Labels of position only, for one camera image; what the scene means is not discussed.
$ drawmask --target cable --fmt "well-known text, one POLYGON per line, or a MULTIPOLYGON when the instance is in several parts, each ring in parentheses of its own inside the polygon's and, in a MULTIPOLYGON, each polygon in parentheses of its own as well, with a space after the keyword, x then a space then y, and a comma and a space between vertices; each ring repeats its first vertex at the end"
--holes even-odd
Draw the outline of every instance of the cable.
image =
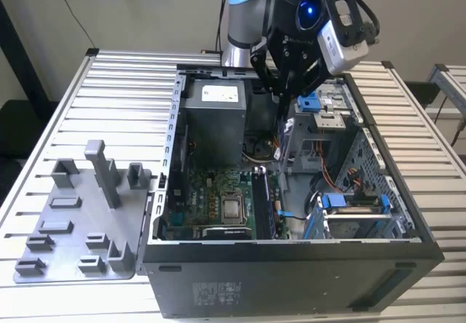
POLYGON ((252 157, 249 157, 246 153, 244 152, 241 152, 241 154, 248 160, 248 161, 251 161, 253 163, 257 163, 257 164, 264 164, 264 163, 270 163, 272 161, 261 161, 261 160, 258 160, 258 159, 254 159, 252 157))
POLYGON ((445 95, 445 98, 443 99, 443 102, 442 102, 442 104, 440 105, 440 108, 438 109, 437 116, 435 116, 434 124, 437 124, 437 119, 438 119, 438 117, 440 116, 440 112, 442 111, 443 105, 445 105, 446 99, 447 99, 447 98, 448 98, 448 97, 445 95))
POLYGON ((224 17, 225 3, 226 3, 226 0, 221 0, 220 14, 218 15, 218 27, 217 27, 217 36, 216 36, 216 52, 219 51, 220 53, 221 53, 221 21, 223 20, 223 17, 224 17))
POLYGON ((364 0, 356 0, 356 2, 359 4, 362 10, 369 16, 369 19, 372 20, 372 23, 374 24, 376 28, 376 36, 380 34, 380 21, 377 18, 377 16, 374 14, 374 12, 369 8, 369 6, 364 2, 364 0))
POLYGON ((76 15, 73 13, 73 10, 72 8, 70 7, 70 4, 68 3, 67 0, 64 0, 65 1, 65 4, 66 6, 68 7, 68 10, 70 11, 71 13, 71 16, 75 19, 75 21, 78 23, 79 27, 81 27, 82 31, 86 34, 87 38, 89 39, 90 43, 92 44, 92 47, 95 48, 95 44, 94 42, 92 41, 92 39, 90 38, 88 32, 86 31, 86 29, 83 27, 83 25, 79 22, 78 18, 76 17, 76 15))
POLYGON ((280 144, 277 140, 277 136, 274 136, 274 145, 277 147, 277 148, 280 148, 280 144))
POLYGON ((196 151, 196 147, 197 145, 195 142, 188 143, 188 150, 187 150, 188 157, 190 157, 194 153, 194 151, 196 151))
POLYGON ((457 143, 460 132, 461 132, 461 130, 458 129, 457 133, 453 137, 453 141, 451 142, 451 147, 453 147, 454 144, 457 143))
POLYGON ((279 210, 277 212, 278 216, 283 216, 284 218, 292 218, 300 221, 306 221, 307 218, 300 218, 298 216, 295 216, 292 212, 283 212, 282 210, 279 210))
POLYGON ((322 141, 319 141, 317 142, 317 149, 318 149, 318 152, 320 153, 320 160, 322 161, 322 174, 323 174, 323 178, 325 179, 325 181, 327 182, 327 184, 332 187, 333 190, 335 190, 336 192, 338 192, 339 194, 342 194, 343 191, 340 190, 338 187, 336 187, 336 185, 333 183, 330 175, 328 174, 328 171, 327 171, 327 167, 325 166, 325 161, 323 159, 323 149, 322 149, 322 141))
POLYGON ((311 206, 311 203, 314 201, 314 198, 317 196, 319 191, 317 190, 316 192, 312 193, 312 190, 309 191, 309 193, 306 196, 306 199, 304 200, 304 214, 309 215, 311 211, 309 210, 309 207, 311 206))

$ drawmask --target motherboard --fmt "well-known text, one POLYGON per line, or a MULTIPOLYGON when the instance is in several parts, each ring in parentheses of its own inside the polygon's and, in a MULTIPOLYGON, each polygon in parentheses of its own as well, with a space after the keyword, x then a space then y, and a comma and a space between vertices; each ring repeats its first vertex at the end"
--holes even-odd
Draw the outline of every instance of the motherboard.
MULTIPOLYGON (((185 206, 169 211, 167 239, 256 239, 252 179, 250 171, 192 170, 185 206)), ((267 181, 270 204, 280 207, 277 174, 270 172, 267 181)), ((286 237, 284 220, 277 220, 280 237, 286 237)))

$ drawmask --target robotic arm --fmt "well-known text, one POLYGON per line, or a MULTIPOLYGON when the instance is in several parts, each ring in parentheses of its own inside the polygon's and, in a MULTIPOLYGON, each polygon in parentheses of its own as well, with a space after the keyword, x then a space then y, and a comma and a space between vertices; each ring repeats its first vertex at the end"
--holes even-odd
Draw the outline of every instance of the robotic arm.
MULTIPOLYGON (((280 98, 279 116, 286 116, 290 100, 307 96, 332 75, 357 65, 379 34, 379 22, 362 0, 271 0, 268 6, 266 36, 252 43, 250 64, 265 89, 280 98), (359 6, 373 23, 363 22, 359 6), (267 52, 277 73, 266 64, 267 52)), ((250 20, 249 25, 258 24, 250 20)))

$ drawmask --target white wall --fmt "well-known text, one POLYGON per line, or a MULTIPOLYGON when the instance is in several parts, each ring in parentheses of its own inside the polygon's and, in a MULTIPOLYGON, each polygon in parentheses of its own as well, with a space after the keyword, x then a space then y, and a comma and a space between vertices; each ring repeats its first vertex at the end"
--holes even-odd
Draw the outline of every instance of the white wall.
POLYGON ((9 66, 4 53, 0 49, 0 108, 8 100, 26 99, 20 83, 17 81, 12 68, 9 66))
MULTIPOLYGON (((100 48, 197 52, 215 42, 220 0, 68 1, 100 48)), ((371 60, 391 60, 417 80, 434 63, 466 64, 465 0, 366 1, 382 24, 371 60)), ((3 2, 44 88, 58 99, 90 46, 86 36, 63 0, 3 2)))

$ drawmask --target gray plastic peg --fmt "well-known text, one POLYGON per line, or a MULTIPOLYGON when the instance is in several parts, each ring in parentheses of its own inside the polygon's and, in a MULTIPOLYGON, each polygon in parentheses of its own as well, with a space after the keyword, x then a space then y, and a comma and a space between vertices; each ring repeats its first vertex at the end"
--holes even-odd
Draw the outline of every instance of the gray plastic peg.
POLYGON ((108 170, 110 172, 110 175, 114 179, 115 186, 118 186, 122 182, 122 177, 119 176, 119 173, 117 170, 117 164, 115 163, 113 159, 108 159, 107 164, 108 164, 108 170))
POLYGON ((134 268, 134 254, 131 252, 130 245, 125 242, 120 252, 117 245, 111 241, 107 261, 115 272, 131 271, 134 268))
POLYGON ((52 179, 58 188, 73 188, 70 176, 71 174, 79 174, 78 168, 74 164, 73 159, 58 159, 52 170, 52 179))
POLYGON ((141 163, 130 163, 127 179, 132 190, 143 190, 149 187, 149 180, 141 163))
POLYGON ((105 143, 102 140, 89 140, 87 141, 84 155, 94 166, 95 177, 102 188, 108 206, 115 209, 121 204, 121 201, 117 193, 115 179, 112 177, 108 169, 107 160, 103 155, 104 148, 105 143))

